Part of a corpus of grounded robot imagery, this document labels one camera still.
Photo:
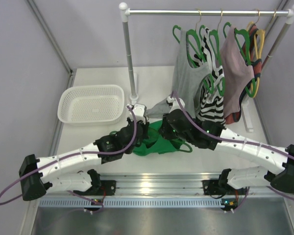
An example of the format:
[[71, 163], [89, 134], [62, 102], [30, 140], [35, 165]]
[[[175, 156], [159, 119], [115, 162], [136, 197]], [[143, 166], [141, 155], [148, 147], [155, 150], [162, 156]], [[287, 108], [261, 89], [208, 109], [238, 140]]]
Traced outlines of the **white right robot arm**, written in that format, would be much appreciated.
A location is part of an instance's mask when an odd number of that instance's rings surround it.
[[246, 169], [224, 169], [218, 182], [224, 194], [252, 186], [294, 193], [293, 144], [283, 148], [256, 142], [218, 123], [191, 118], [180, 109], [163, 116], [159, 132], [168, 140], [178, 138], [199, 149], [229, 153], [256, 164]]

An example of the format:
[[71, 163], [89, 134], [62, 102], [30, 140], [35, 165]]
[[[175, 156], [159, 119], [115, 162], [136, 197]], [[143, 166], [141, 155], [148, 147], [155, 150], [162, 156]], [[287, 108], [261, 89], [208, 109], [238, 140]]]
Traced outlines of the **metal clothes rack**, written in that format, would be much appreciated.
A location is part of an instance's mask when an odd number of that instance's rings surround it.
[[288, 10], [134, 10], [130, 9], [125, 2], [121, 2], [119, 4], [119, 10], [121, 14], [122, 26], [123, 26], [123, 34], [125, 40], [125, 50], [126, 50], [126, 58], [127, 58], [127, 67], [130, 81], [130, 104], [134, 105], [137, 103], [139, 99], [139, 95], [137, 92], [137, 74], [133, 71], [132, 64], [132, 55], [131, 55], [131, 47], [130, 47], [130, 37], [129, 37], [129, 28], [128, 28], [128, 18], [131, 15], [183, 15], [183, 16], [249, 16], [249, 17], [272, 17], [272, 21], [277, 20], [278, 17], [286, 17], [286, 21], [279, 32], [275, 42], [273, 43], [268, 55], [266, 56], [262, 71], [265, 71], [267, 68], [269, 61], [272, 59], [274, 53], [279, 47], [281, 41], [285, 37], [287, 31], [290, 26], [294, 23], [294, 5]]

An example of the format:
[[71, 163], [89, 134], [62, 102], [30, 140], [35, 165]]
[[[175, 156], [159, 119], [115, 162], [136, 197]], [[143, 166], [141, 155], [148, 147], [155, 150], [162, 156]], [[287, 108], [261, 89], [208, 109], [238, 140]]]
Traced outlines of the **yellow hanger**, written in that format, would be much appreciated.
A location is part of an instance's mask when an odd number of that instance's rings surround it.
[[259, 89], [260, 85], [260, 75], [261, 75], [261, 64], [262, 64], [262, 51], [264, 47], [264, 42], [265, 42], [265, 30], [263, 29], [258, 29], [256, 27], [256, 23], [260, 19], [260, 10], [257, 9], [258, 11], [258, 20], [256, 22], [249, 22], [247, 25], [247, 30], [251, 34], [251, 39], [250, 39], [250, 58], [252, 56], [255, 56], [256, 61], [254, 61], [253, 68], [254, 68], [254, 73], [255, 73], [255, 85], [251, 84], [250, 85], [250, 90], [252, 94], [252, 98], [255, 98]]

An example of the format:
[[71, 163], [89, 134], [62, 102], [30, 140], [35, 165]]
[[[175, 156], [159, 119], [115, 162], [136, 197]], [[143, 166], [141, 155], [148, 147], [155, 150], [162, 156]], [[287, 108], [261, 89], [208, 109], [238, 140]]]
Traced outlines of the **black white striped top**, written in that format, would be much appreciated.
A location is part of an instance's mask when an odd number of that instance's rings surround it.
[[[209, 76], [205, 77], [210, 85]], [[198, 119], [204, 121], [209, 120], [221, 125], [225, 125], [225, 118], [223, 114], [223, 97], [220, 95], [210, 94], [204, 86], [204, 82], [200, 89], [200, 111], [197, 115]]]

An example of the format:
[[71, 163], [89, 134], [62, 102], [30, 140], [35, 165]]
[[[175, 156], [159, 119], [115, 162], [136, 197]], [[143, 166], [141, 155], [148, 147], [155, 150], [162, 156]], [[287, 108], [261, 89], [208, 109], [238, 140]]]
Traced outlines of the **green tank top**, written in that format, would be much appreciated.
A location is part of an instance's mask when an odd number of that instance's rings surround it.
[[133, 153], [138, 156], [146, 156], [152, 153], [166, 154], [181, 150], [185, 143], [179, 139], [167, 140], [159, 134], [162, 121], [156, 121], [149, 124], [147, 139], [143, 140], [139, 147], [135, 147]]

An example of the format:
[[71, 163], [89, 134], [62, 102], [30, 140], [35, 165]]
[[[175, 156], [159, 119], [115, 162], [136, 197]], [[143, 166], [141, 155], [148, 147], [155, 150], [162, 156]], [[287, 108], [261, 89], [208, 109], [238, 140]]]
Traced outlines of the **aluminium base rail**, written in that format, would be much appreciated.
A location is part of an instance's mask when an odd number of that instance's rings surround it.
[[233, 211], [255, 203], [257, 208], [289, 207], [293, 203], [267, 187], [251, 187], [222, 195], [212, 173], [102, 175], [100, 192], [83, 197], [54, 193], [40, 199], [41, 208], [216, 208]]

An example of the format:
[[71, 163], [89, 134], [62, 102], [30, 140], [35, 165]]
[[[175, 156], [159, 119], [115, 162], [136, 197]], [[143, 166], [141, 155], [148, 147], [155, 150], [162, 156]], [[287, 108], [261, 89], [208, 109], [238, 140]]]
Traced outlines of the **white plastic basket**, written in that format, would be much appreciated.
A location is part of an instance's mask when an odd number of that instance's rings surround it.
[[124, 91], [118, 85], [74, 86], [62, 93], [57, 117], [75, 126], [115, 124], [124, 106]]

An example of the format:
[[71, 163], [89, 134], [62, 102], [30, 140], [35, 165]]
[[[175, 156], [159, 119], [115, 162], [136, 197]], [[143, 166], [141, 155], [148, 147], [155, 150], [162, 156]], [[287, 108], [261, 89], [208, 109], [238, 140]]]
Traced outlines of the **grey tank top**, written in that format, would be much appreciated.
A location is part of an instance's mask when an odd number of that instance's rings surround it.
[[197, 68], [192, 67], [187, 51], [186, 31], [181, 30], [171, 90], [177, 92], [179, 98], [185, 103], [185, 110], [194, 118], [200, 111], [199, 96], [202, 81], [211, 73], [212, 66], [209, 65], [209, 62], [204, 62]]

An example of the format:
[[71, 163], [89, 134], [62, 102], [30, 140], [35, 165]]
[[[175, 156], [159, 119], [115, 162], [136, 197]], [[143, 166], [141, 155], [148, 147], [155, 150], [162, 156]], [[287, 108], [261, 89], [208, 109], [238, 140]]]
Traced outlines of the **mauve pink top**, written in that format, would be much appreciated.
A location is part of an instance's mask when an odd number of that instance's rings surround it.
[[254, 78], [253, 67], [247, 65], [235, 39], [235, 27], [230, 27], [227, 37], [220, 49], [221, 62], [225, 79], [225, 92], [223, 95], [223, 114], [228, 117], [240, 111], [239, 98]]

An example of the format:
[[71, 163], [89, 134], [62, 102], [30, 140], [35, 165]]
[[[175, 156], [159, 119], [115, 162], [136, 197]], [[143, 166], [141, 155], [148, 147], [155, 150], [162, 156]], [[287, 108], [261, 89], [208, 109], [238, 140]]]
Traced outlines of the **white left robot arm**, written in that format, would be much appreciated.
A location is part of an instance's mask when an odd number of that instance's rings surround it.
[[32, 201], [63, 191], [97, 194], [101, 188], [95, 166], [120, 160], [147, 138], [149, 122], [127, 119], [127, 126], [77, 150], [37, 158], [24, 158], [19, 169], [22, 199]]

